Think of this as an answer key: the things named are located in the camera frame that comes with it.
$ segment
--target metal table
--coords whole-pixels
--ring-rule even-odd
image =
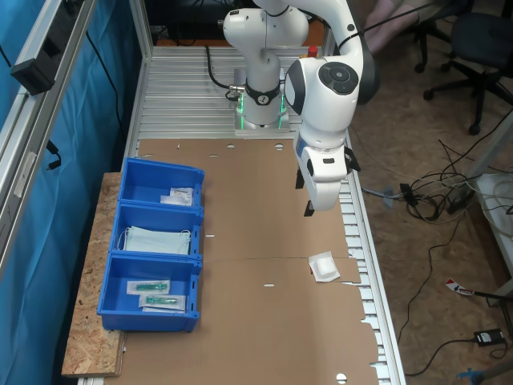
[[[242,55],[231,47],[213,47],[211,52],[216,79],[232,83],[234,68],[245,67]],[[275,52],[287,71],[305,48]],[[142,139],[236,138],[234,106],[225,92],[208,77],[203,47],[153,47],[151,60],[141,67],[125,155],[137,156]],[[292,139],[301,118],[291,108],[289,117],[290,132],[255,139]],[[349,254],[357,259],[362,279],[357,286],[364,322],[373,327],[378,342],[379,360],[372,366],[380,383],[406,384],[357,173],[342,183],[339,197]],[[79,380],[79,385],[101,383],[101,379]]]

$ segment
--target power adapter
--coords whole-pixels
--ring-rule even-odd
[[[500,343],[506,343],[506,339],[500,329],[476,331],[474,332],[474,337],[479,347],[491,347]]]

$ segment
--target brown cardboard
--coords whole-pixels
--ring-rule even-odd
[[[360,292],[341,283],[360,278],[340,206],[303,217],[291,140],[143,140],[139,155],[205,171],[202,238],[214,237],[203,238],[196,329],[128,333],[109,385],[336,385],[339,373],[378,384]],[[315,282],[307,258],[329,250],[341,277]]]
[[[205,171],[204,234],[214,235],[204,239],[205,261],[325,251],[348,257],[340,205],[304,217],[309,195],[295,189],[292,146],[291,140],[142,140],[139,155]],[[346,281],[359,282],[359,276]]]
[[[201,277],[196,329],[129,333],[109,385],[336,385],[338,373],[378,384],[356,286],[317,283],[306,260],[290,258],[207,261]]]

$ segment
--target wooden board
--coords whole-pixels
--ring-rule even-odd
[[[121,174],[105,174],[87,247],[79,293],[67,340],[62,374],[69,377],[116,376],[126,333],[104,330],[96,314],[111,240]]]

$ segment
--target metal rail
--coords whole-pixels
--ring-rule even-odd
[[[85,0],[82,4],[54,86],[36,96],[20,87],[0,132],[0,279],[96,2]],[[48,23],[53,19],[51,10],[56,3],[59,2],[46,2],[27,39],[23,57],[37,48],[36,38],[48,31]]]

